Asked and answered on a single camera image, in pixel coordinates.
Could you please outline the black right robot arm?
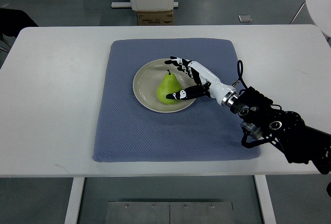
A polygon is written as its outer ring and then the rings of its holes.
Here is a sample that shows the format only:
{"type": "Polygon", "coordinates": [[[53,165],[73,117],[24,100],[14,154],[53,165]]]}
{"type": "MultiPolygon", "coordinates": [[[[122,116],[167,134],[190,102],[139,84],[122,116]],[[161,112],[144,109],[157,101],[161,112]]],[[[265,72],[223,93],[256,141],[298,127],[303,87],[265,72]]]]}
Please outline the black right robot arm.
{"type": "Polygon", "coordinates": [[[251,86],[245,85],[228,103],[242,119],[242,146],[270,143],[289,163],[311,161],[321,174],[330,173],[330,134],[307,126],[298,113],[284,111],[251,86]]]}

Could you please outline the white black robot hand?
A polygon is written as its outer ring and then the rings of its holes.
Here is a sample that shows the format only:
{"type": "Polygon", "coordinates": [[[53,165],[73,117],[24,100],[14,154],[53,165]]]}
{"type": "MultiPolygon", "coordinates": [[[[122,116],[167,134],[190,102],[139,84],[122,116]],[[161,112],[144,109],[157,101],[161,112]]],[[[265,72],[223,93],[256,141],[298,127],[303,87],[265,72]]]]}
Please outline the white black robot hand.
{"type": "Polygon", "coordinates": [[[174,65],[195,82],[194,86],[167,94],[167,99],[191,100],[208,96],[216,99],[218,104],[229,107],[238,99],[237,90],[233,86],[223,84],[216,75],[196,61],[172,56],[164,63],[174,65]]]}

